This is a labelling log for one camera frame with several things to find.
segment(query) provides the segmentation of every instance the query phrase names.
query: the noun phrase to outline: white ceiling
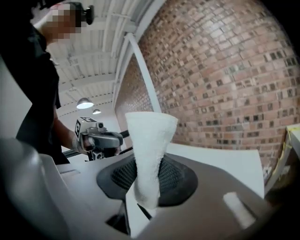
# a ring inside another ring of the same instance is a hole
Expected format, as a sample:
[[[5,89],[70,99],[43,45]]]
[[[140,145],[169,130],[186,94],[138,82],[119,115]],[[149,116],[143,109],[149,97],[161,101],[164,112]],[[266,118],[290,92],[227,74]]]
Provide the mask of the white ceiling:
[[[58,116],[79,111],[76,102],[88,97],[99,106],[111,104],[120,50],[127,32],[135,33],[153,0],[80,0],[94,5],[95,20],[70,40],[47,48],[56,66],[61,108]]]

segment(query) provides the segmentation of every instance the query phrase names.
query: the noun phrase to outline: white pole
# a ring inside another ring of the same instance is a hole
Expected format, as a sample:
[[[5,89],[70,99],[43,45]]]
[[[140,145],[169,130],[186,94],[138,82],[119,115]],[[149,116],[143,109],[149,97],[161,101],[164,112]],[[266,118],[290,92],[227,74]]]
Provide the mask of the white pole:
[[[155,111],[157,113],[161,113],[161,108],[160,108],[160,105],[159,105],[159,102],[158,102],[158,98],[156,96],[155,88],[154,88],[153,82],[151,80],[150,73],[148,71],[145,59],[144,59],[144,57],[142,55],[142,52],[140,50],[140,47],[137,44],[136,39],[135,39],[135,37],[132,33],[128,33],[126,35],[126,37],[129,39],[129,41],[131,43],[133,52],[134,52],[136,60],[137,60],[137,63],[140,67],[142,77],[143,77],[144,82],[146,84],[146,89],[148,91],[149,98],[150,98],[150,101],[152,103],[153,111]]]

